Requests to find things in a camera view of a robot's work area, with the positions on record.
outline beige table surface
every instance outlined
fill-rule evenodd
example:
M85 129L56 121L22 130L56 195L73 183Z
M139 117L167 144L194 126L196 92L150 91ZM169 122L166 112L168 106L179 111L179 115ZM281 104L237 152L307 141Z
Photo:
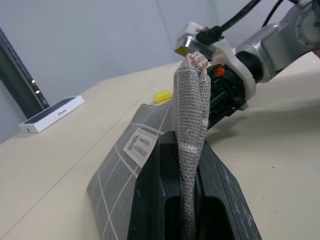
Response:
M86 188L142 103L177 64L103 81L39 134L0 145L0 240L98 240ZM238 179L264 240L320 236L320 60L303 56L207 140Z

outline black stand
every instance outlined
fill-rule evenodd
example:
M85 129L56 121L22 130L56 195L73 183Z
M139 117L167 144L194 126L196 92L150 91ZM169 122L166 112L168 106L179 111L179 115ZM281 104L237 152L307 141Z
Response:
M157 143L135 183L128 240L178 240L182 224L178 145ZM261 240L236 178L205 141L195 178L199 240Z

